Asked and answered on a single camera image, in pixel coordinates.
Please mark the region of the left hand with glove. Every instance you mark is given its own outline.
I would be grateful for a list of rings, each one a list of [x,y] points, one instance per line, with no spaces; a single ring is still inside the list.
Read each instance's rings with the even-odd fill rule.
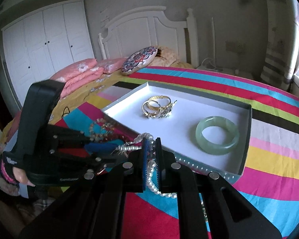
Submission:
[[[4,162],[5,144],[0,144],[0,190],[10,196],[20,196],[20,184],[35,187],[27,178],[25,171]]]

